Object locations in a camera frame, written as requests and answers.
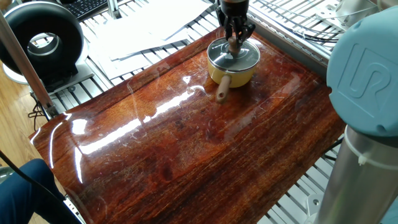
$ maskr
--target white paper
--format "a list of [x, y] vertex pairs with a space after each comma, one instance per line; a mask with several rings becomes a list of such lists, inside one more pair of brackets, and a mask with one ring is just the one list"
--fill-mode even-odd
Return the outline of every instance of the white paper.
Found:
[[139, 12], [98, 26], [96, 35], [111, 60], [189, 38], [186, 24], [210, 4], [202, 0], [151, 0]]
[[148, 60], [139, 52], [126, 57], [124, 60], [111, 60], [103, 51], [99, 43], [94, 43], [95, 52], [90, 52], [90, 58], [98, 62], [100, 69], [109, 79], [120, 77], [129, 72], [149, 65]]
[[188, 38], [186, 28], [168, 40], [162, 40], [148, 32], [141, 31], [142, 29], [131, 23], [133, 21], [126, 17], [111, 21], [96, 30], [98, 40], [111, 60], [124, 58], [141, 50], [164, 46]]
[[146, 31], [167, 40], [210, 6], [202, 0], [151, 0], [134, 16], [145, 18]]

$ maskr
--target pot lid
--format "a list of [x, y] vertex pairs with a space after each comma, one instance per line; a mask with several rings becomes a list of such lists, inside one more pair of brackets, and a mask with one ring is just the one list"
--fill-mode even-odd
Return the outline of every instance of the pot lid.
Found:
[[223, 37], [213, 41], [207, 48], [210, 63], [227, 72], [242, 72], [254, 67], [260, 61], [260, 51], [251, 42], [245, 41], [238, 54], [228, 50], [229, 42]]

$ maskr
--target silver cylinder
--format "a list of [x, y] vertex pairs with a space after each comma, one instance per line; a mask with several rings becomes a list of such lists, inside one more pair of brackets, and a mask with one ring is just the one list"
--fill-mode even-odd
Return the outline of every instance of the silver cylinder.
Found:
[[385, 10], [398, 5], [398, 0], [371, 0], [371, 2], [376, 4], [380, 10]]
[[122, 15], [119, 11], [118, 0], [108, 0], [108, 12], [113, 19], [122, 18]]
[[398, 149], [347, 126], [315, 224], [379, 224], [397, 190]]
[[342, 0], [336, 6], [337, 19], [348, 27], [378, 11], [378, 8], [368, 0]]

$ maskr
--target wooden handle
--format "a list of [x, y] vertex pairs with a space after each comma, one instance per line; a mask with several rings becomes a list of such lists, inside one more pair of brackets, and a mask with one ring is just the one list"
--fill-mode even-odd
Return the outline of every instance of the wooden handle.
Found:
[[229, 84], [231, 84], [231, 76], [224, 75], [217, 89], [217, 96], [216, 96], [217, 103], [225, 102], [226, 96], [228, 95]]
[[237, 40], [235, 36], [232, 36], [228, 39], [229, 47], [228, 50], [232, 55], [237, 55], [241, 49], [237, 48]]

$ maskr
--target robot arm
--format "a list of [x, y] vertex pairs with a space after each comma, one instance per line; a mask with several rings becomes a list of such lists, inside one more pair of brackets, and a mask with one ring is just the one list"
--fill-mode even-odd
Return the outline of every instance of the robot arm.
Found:
[[220, 26], [224, 27], [226, 39], [235, 33], [236, 47], [240, 49], [242, 43], [251, 36], [256, 26], [248, 23], [249, 0], [217, 0], [216, 13]]

